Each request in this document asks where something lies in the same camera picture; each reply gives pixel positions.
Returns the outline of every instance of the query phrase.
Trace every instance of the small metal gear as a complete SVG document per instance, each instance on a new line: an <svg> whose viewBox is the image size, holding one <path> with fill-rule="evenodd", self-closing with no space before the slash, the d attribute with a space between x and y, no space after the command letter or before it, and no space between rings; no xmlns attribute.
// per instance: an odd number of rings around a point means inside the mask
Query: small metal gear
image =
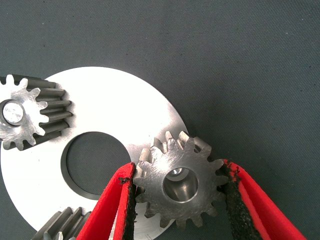
<svg viewBox="0 0 320 240"><path fill-rule="evenodd" d="M83 215L81 207L57 211L31 240L76 240L90 213Z"/></svg>
<svg viewBox="0 0 320 240"><path fill-rule="evenodd" d="M222 159L208 161L211 146L200 138L181 132L176 139L165 133L165 142L155 138L151 148L143 149L133 183L140 189L138 203L147 202L145 216L160 214L160 227L171 220L184 229L187 219L200 227L201 213L216 216L213 201L225 195L217 187L228 182L228 177L216 175L224 164Z"/></svg>
<svg viewBox="0 0 320 240"><path fill-rule="evenodd" d="M61 100L65 91L55 82L12 74L0 81L0 140L5 150L25 150L59 137L69 127L64 119L72 116L65 109L71 102Z"/></svg>

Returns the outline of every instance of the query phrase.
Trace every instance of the gear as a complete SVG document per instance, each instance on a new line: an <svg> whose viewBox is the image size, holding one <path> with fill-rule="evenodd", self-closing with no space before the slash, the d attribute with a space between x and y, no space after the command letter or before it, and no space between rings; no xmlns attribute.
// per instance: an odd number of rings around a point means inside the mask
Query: gear
<svg viewBox="0 0 320 240"><path fill-rule="evenodd" d="M74 212L70 207L57 211L31 240L76 240L90 213L82 215L81 207Z"/></svg>
<svg viewBox="0 0 320 240"><path fill-rule="evenodd" d="M71 104L61 100L65 94L55 82L36 77L0 77L0 140L5 150L20 151L61 135L68 128L65 110Z"/></svg>
<svg viewBox="0 0 320 240"><path fill-rule="evenodd" d="M225 198L217 187L226 184L228 177L216 175L224 162L209 162L211 146L183 131L177 140L167 131L165 140L162 143L155 138L151 148L141 153L133 179L141 192L136 201L147 202L147 218L160 214L162 228L175 220L184 229L187 219L200 227L201 213L216 216L212 202Z"/></svg>

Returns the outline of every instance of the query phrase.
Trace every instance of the aluminum disc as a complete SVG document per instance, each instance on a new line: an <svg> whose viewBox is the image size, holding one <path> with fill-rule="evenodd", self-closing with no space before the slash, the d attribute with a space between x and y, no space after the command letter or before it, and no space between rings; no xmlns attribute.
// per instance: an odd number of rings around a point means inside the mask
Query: aluminum disc
<svg viewBox="0 0 320 240"><path fill-rule="evenodd" d="M102 132L118 139L131 161L137 163L151 138L164 141L166 131L177 137L187 131L170 102L154 87L129 73L105 67L80 67L47 78L65 89L74 116L62 136L24 151L1 148L1 170L7 192L22 217L39 230L57 211L83 207L92 211L99 196L85 192L64 169L66 147L87 132ZM134 239L155 239L160 216L145 218L145 203L136 206Z"/></svg>

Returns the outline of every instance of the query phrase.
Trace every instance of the silver gear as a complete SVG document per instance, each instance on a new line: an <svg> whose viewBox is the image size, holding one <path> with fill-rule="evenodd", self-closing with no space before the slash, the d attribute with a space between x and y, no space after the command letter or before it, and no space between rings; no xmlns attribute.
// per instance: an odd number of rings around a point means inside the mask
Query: silver gear
<svg viewBox="0 0 320 240"><path fill-rule="evenodd" d="M65 118L71 104L55 82L36 77L0 77L0 140L5 150L20 151L61 135L68 128Z"/></svg>
<svg viewBox="0 0 320 240"><path fill-rule="evenodd" d="M200 227L201 213L216 216L213 201L225 195L217 187L228 182L228 177L216 175L224 164L222 159L209 162L211 146L200 138L181 132L175 140L165 133L165 142L155 138L151 148L143 149L133 183L141 194L138 203L147 202L145 216L160 214L160 227L171 220L184 229L187 219Z"/></svg>
<svg viewBox="0 0 320 240"><path fill-rule="evenodd" d="M67 207L57 211L31 240L76 240L91 212L82 215L82 208L72 211Z"/></svg>

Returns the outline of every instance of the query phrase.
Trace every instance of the center hole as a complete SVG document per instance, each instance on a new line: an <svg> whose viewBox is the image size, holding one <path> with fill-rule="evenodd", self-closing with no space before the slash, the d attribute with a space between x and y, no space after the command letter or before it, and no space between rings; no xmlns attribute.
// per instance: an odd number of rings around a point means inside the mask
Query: center hole
<svg viewBox="0 0 320 240"><path fill-rule="evenodd" d="M2 116L5 121L10 125L19 126L24 117L24 108L22 105L15 100L3 102L1 105L3 106Z"/></svg>
<svg viewBox="0 0 320 240"><path fill-rule="evenodd" d="M102 132L77 136L65 152L61 158L65 181L76 193L94 200L102 194L117 169L131 161L122 143Z"/></svg>
<svg viewBox="0 0 320 240"><path fill-rule="evenodd" d="M166 175L163 190L172 200L184 203L197 193L198 179L190 169L176 168Z"/></svg>

